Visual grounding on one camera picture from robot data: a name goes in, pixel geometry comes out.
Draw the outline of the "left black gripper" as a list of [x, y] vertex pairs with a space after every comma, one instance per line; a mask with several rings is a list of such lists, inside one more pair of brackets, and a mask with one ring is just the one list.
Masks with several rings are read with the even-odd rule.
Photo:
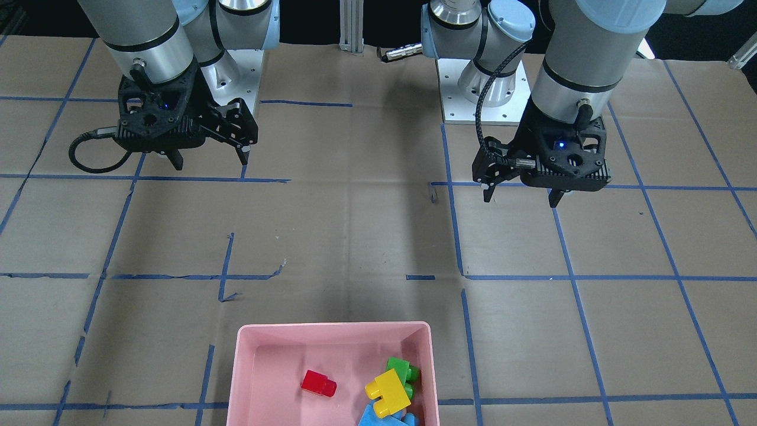
[[481, 185], [489, 203], [496, 186], [519, 178], [527, 186], [549, 189], [549, 207], [556, 208], [571, 191], [597, 192], [611, 182], [606, 161], [606, 127], [595, 118], [589, 100], [578, 101], [575, 121], [562, 123], [528, 101], [511, 142], [485, 137], [481, 106], [475, 111], [479, 149], [471, 178]]

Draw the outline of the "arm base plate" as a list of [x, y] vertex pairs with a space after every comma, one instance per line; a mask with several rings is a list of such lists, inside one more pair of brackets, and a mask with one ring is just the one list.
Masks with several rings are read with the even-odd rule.
[[201, 67], [215, 102], [227, 105], [243, 99], [256, 118], [265, 54], [263, 50], [228, 50], [222, 59]]
[[[474, 124], [476, 105], [489, 76], [464, 59], [438, 59], [437, 70], [444, 123]], [[485, 94], [481, 123], [518, 125], [529, 97], [530, 86], [520, 60], [513, 75], [495, 80]]]

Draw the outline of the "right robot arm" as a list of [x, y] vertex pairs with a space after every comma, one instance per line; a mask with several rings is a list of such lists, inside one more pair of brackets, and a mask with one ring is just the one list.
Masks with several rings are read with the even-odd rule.
[[258, 142], [253, 69], [234, 57], [275, 49], [279, 1], [81, 1], [122, 73], [113, 127], [78, 136], [72, 165], [109, 173], [156, 153], [182, 170], [182, 150], [208, 138], [248, 164]]

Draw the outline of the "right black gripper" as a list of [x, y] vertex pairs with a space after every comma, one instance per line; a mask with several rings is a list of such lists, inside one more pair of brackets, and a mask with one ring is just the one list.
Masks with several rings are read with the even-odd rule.
[[239, 162], [248, 164], [258, 125], [243, 99], [218, 104], [195, 59], [165, 83], [152, 81], [146, 65], [135, 60], [119, 85], [117, 144], [133, 153], [164, 153], [180, 172], [184, 160], [179, 149], [197, 148], [210, 137], [232, 146]]

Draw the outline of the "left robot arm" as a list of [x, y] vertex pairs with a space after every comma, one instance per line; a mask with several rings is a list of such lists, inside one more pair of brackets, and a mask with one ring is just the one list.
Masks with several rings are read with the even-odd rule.
[[514, 77], [532, 41], [535, 14], [519, 1], [430, 1], [421, 13], [426, 57], [471, 62], [465, 85], [475, 103], [478, 151], [471, 178], [485, 202], [497, 185], [519, 178], [549, 189], [556, 208], [566, 192], [597, 192], [612, 176], [601, 117], [636, 49], [663, 14], [721, 15], [738, 1], [549, 1], [554, 22], [538, 77], [514, 138], [485, 137], [481, 114], [498, 81]]

